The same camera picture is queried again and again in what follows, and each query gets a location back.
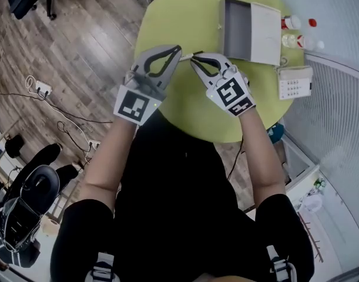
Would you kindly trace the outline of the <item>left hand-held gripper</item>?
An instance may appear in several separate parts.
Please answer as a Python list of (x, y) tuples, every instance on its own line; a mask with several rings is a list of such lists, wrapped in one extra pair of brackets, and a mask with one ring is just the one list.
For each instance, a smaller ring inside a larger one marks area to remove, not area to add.
[[(119, 87), (113, 113), (143, 125), (166, 99), (166, 86), (181, 57), (180, 45), (159, 45), (143, 51)], [(151, 64), (159, 59), (165, 59), (161, 69), (151, 72)]]

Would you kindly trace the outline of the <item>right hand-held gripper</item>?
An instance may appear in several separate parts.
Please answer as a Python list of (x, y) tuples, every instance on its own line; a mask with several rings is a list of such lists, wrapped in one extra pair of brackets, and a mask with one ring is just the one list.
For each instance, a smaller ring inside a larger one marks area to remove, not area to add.
[[(208, 88), (206, 96), (221, 110), (230, 116), (238, 117), (247, 110), (256, 107), (256, 103), (248, 87), (248, 79), (241, 72), (223, 78), (224, 71), (232, 63), (220, 53), (196, 53), (190, 59), (190, 64), (198, 77)], [(216, 69), (210, 72), (204, 64)]]

